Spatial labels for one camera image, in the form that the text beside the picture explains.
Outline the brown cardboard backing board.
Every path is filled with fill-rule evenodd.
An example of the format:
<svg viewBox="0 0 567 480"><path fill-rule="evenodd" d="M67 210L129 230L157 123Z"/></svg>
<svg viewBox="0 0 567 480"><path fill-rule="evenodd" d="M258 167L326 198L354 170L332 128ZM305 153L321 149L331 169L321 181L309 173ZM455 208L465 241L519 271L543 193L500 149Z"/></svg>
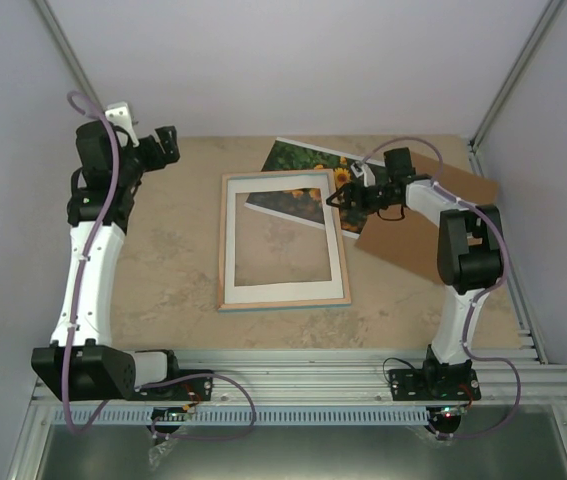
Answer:
<svg viewBox="0 0 567 480"><path fill-rule="evenodd" d="M478 205L493 204L498 184L492 180L446 165L440 184L453 194ZM441 284L437 269L438 228L410 210L398 222L397 207L383 214L370 216L355 242L355 247L378 259L389 262L421 278Z"/></svg>

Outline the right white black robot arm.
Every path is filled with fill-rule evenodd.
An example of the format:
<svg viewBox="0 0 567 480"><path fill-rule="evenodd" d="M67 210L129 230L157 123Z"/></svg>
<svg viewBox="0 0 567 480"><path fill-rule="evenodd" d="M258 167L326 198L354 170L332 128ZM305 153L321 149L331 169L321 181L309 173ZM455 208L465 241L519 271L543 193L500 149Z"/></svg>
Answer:
<svg viewBox="0 0 567 480"><path fill-rule="evenodd" d="M476 396L473 336L487 296L501 285L509 267L499 210L464 200L442 187L436 177L418 173L406 148L386 151L384 163L385 183L373 183L367 163L359 161L353 172L363 181L338 187L326 203L341 212L366 215L399 206L438 229L436 264L446 287L441 321L421 368L389 372L393 396Z"/></svg>

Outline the sunflower photo print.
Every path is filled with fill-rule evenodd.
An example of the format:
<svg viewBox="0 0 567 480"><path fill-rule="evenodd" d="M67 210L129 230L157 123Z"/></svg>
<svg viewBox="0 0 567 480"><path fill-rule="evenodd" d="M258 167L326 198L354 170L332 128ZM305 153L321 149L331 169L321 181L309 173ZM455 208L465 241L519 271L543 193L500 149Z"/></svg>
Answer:
<svg viewBox="0 0 567 480"><path fill-rule="evenodd" d="M363 176L355 174L358 157L307 143L277 139L262 171L321 170L334 173L336 188L352 182L363 184ZM278 216L317 228L324 227L324 200L316 188L250 193L244 205L260 213Z"/></svg>

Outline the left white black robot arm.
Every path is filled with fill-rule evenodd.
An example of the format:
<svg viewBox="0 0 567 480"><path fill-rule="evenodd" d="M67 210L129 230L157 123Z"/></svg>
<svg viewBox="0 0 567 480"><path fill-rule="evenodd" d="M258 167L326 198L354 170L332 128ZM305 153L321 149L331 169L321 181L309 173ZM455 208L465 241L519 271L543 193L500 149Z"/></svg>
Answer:
<svg viewBox="0 0 567 480"><path fill-rule="evenodd" d="M180 372L167 353L140 356L112 345L110 309L115 269L144 174L177 162L177 130L163 126L134 140L132 132L96 120L76 131L81 162L70 180L67 222L71 260L59 320L46 347L31 355L37 376L60 400L133 397L140 368L160 399L181 390Z"/></svg>

